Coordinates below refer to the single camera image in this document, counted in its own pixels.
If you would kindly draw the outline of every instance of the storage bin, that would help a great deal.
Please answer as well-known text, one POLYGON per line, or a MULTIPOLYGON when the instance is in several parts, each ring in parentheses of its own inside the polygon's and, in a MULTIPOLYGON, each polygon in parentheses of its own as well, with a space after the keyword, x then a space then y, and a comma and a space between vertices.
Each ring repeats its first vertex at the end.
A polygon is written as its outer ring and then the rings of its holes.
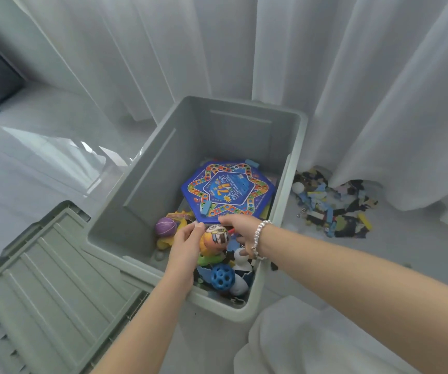
MULTIPOLYGON (((306 128, 305 114, 277 106, 184 98, 169 110, 86 228, 86 245, 94 247, 91 254, 118 267, 142 289, 152 289, 166 264, 152 258, 153 228, 158 219, 177 210, 183 200, 181 184, 211 158, 249 158, 260 163, 263 172, 276 174, 270 219, 280 226, 306 128)), ((194 286, 188 300, 229 320, 252 318, 268 267, 266 260, 256 266, 244 305, 194 286)))

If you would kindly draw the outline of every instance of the white fabric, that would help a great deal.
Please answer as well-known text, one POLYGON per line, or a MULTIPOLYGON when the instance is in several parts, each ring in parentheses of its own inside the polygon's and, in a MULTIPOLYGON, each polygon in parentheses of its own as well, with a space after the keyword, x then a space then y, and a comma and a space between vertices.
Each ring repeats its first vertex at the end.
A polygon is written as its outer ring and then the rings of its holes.
POLYGON ((260 313, 235 374, 418 373, 333 309, 286 297, 260 313))
POLYGON ((310 117, 299 169, 448 223, 448 0, 18 0, 110 119, 188 94, 310 117))

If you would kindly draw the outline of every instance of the white curtain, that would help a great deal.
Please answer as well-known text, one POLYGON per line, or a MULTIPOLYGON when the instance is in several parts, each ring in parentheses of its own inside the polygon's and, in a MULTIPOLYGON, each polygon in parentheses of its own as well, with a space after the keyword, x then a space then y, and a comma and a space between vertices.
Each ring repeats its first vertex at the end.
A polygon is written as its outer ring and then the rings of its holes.
POLYGON ((185 95, 310 117, 299 169, 448 223, 448 0, 16 0, 112 119, 185 95))

